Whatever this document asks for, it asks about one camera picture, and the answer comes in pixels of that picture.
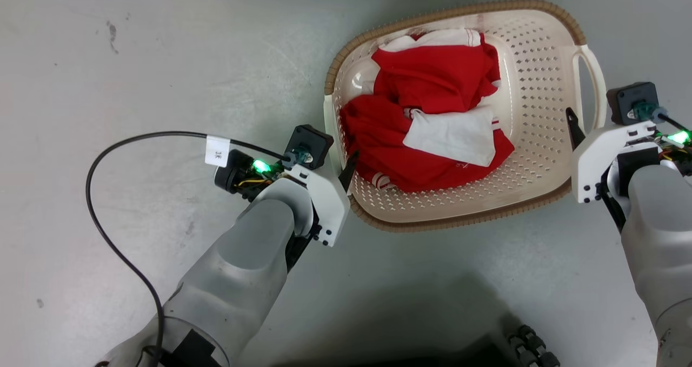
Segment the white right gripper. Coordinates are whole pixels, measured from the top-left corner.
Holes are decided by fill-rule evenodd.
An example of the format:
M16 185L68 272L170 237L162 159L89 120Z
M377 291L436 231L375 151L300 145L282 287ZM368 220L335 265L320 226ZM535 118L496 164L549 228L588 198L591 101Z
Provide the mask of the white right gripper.
M628 126L609 126L585 138L573 108L566 108L573 148L573 188L579 203L597 196L612 197L618 204L670 200L670 163L660 162L660 146L653 140L656 125L645 121Z

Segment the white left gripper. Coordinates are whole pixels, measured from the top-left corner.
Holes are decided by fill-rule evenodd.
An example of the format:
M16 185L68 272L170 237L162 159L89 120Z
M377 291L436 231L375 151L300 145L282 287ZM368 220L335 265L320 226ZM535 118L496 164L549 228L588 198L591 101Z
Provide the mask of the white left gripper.
M294 194L297 200L297 210L294 211L297 236L306 237L314 226L319 226L321 229L316 232L318 241L334 246L350 209L347 190L358 159L359 152L355 151L348 157L339 178L337 172L341 166L331 157L327 157L316 170L297 164L284 170L281 178L294 182L301 189L301 194Z

